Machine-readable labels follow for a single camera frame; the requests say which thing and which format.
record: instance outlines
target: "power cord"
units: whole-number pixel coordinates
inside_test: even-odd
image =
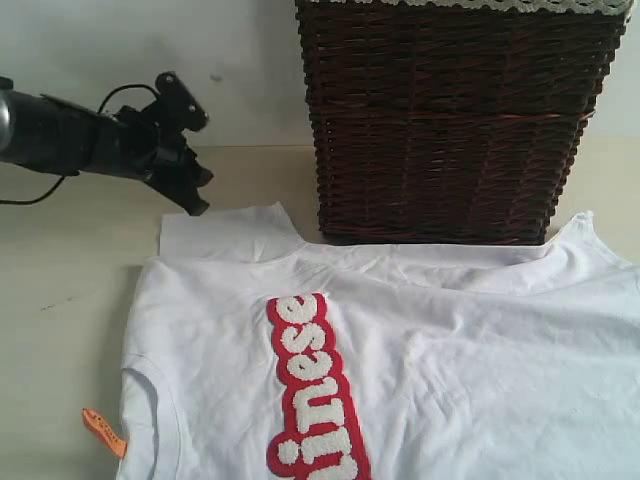
[[[153,88],[143,83],[130,83],[128,85],[122,85],[121,87],[113,89],[111,92],[109,92],[109,94],[106,97],[104,97],[104,100],[100,104],[100,107],[98,107],[98,111],[97,111],[98,114],[101,114],[104,112],[104,109],[107,106],[107,103],[109,103],[109,101],[114,97],[114,95],[124,90],[134,90],[134,89],[148,90],[153,94],[153,96],[156,99],[158,99],[160,96],[158,92],[156,92]],[[53,193],[58,189],[60,185],[62,185],[62,182],[64,182],[66,178],[67,178],[67,175],[61,175],[60,178],[56,181],[56,183],[53,184],[53,187],[51,187],[46,193],[39,196],[38,198],[34,198],[33,200],[1,200],[0,199],[0,205],[28,206],[28,205],[35,205],[36,203],[40,203],[43,200],[46,200],[47,198],[49,198],[51,195],[53,195]]]

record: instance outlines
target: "white wall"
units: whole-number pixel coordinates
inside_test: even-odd
[[[96,107],[122,83],[152,83],[173,69],[211,116],[194,143],[308,144],[294,15],[293,0],[5,0],[0,75],[24,91]],[[144,95],[122,99],[142,106]],[[638,112],[636,19],[590,131],[640,136]]]

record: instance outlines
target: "orange clothing tag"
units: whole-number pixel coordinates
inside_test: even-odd
[[[82,409],[84,426],[92,432],[98,440],[104,443],[116,456],[124,458],[127,453],[127,442],[118,437],[107,421],[95,410]]]

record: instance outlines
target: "wicker basket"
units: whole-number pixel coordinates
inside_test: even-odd
[[[544,240],[624,13],[296,4],[326,235]]]

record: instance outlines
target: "table surface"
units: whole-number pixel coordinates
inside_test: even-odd
[[[640,263],[640,139],[584,139],[553,233],[595,212],[600,237]],[[199,151],[217,179],[212,208],[284,204],[303,237],[317,232],[309,147]],[[0,165],[0,197],[33,198],[53,177]],[[111,456],[85,431],[81,410],[118,430],[119,362],[135,283],[154,255],[161,215],[179,209],[136,182],[71,178],[44,203],[0,207],[0,467],[3,478],[113,478]]]

